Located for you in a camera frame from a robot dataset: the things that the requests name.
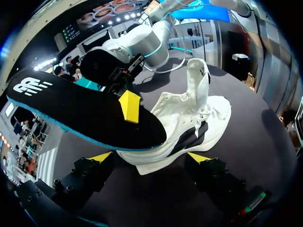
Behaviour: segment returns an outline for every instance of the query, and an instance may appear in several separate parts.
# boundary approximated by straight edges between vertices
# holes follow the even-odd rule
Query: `black stripe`
[[[208,130],[208,124],[207,122],[201,122],[201,126],[198,130],[198,138],[197,136],[195,135],[195,127],[187,130],[186,132],[184,132],[177,144],[175,145],[174,149],[172,150],[172,152],[169,154],[169,156],[173,155],[173,154],[176,154],[178,151],[182,150],[183,148],[191,148],[191,147],[194,147],[194,146],[198,146],[200,144],[203,143],[204,141],[204,135],[205,135],[205,132]]]

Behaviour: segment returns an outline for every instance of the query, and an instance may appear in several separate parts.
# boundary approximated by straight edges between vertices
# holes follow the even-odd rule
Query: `shoe upper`
[[[209,81],[205,61],[190,59],[187,63],[187,91],[183,94],[163,92],[151,110],[166,131],[165,143],[145,152],[117,151],[118,154],[132,165],[145,165],[172,155],[178,157],[176,153],[181,155],[199,145],[202,151],[210,149],[222,136],[231,111],[224,97],[208,97]]]

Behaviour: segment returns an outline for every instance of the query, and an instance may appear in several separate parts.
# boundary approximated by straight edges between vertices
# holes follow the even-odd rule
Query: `blue insole edge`
[[[32,111],[32,112],[34,112],[34,113],[36,113],[36,114],[38,114],[38,115],[40,115],[40,116],[46,118],[46,119],[49,119],[49,120],[52,121],[53,123],[58,124],[60,127],[63,127],[63,128],[68,129],[69,131],[71,131],[72,133],[76,134],[77,136],[80,136],[80,137],[82,137],[83,139],[88,140],[89,142],[92,142],[92,143],[94,143],[94,144],[97,144],[97,145],[102,146],[102,147],[105,147],[105,148],[109,148],[109,149],[113,149],[113,150],[122,150],[122,151],[147,151],[147,150],[151,150],[151,149],[157,148],[157,147],[159,147],[159,146],[162,145],[162,144],[160,144],[160,145],[158,145],[158,146],[151,147],[151,148],[145,148],[145,149],[127,149],[127,148],[113,147],[113,146],[111,146],[111,145],[104,144],[104,143],[101,143],[101,142],[99,142],[99,141],[96,141],[96,140],[94,140],[94,139],[92,139],[92,138],[90,138],[90,137],[87,137],[87,136],[81,134],[80,132],[71,129],[70,127],[68,127],[68,126],[66,126],[66,125],[64,125],[64,124],[62,124],[61,122],[56,121],[55,119],[49,117],[48,115],[45,115],[44,113],[42,113],[42,112],[40,112],[40,111],[38,111],[38,110],[36,110],[36,109],[34,109],[34,108],[32,108],[32,107],[30,107],[30,106],[24,104],[24,103],[17,102],[17,101],[15,101],[15,100],[9,98],[8,96],[7,96],[7,98],[8,98],[8,100],[11,101],[12,103],[15,103],[16,105],[18,105],[18,106],[20,106],[20,107],[22,107],[22,108],[28,109],[28,110],[30,110],[30,111]]]

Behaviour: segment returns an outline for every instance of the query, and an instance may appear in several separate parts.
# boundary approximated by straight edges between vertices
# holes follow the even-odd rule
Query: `bowl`
[[[112,11],[113,8],[110,6],[103,7],[94,13],[93,18],[99,21],[102,17],[106,16],[107,14],[110,14]]]
[[[108,6],[110,6],[110,5],[109,5],[109,2],[108,2],[108,3],[105,3],[105,4],[101,5],[101,6],[98,6],[98,7],[94,8],[93,11],[94,11],[94,12],[97,12],[98,10],[100,10],[100,9],[102,9],[102,8],[104,8],[104,7],[108,7]]]
[[[87,22],[90,22],[93,20],[93,13],[87,13],[87,14],[84,14],[80,19],[79,19],[79,22],[81,23],[87,23]]]
[[[117,15],[122,14],[122,13],[127,13],[130,11],[133,11],[135,7],[136,7],[136,4],[129,4],[129,3],[121,4],[114,8],[114,13]]]
[[[105,22],[105,21],[107,21],[107,20],[109,20],[113,17],[116,17],[116,16],[117,15],[115,15],[115,14],[107,14],[106,16],[102,17],[98,22],[103,23],[103,22]]]
[[[121,4],[125,4],[127,3],[129,0],[114,0],[114,1],[111,1],[110,2],[110,5],[112,7],[115,7],[115,6],[118,6],[118,5],[121,5]]]

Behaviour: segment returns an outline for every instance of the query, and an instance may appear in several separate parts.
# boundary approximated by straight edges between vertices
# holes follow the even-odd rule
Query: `yellow clamp tip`
[[[124,120],[137,124],[139,122],[140,96],[127,90],[119,98],[119,102],[122,107]]]

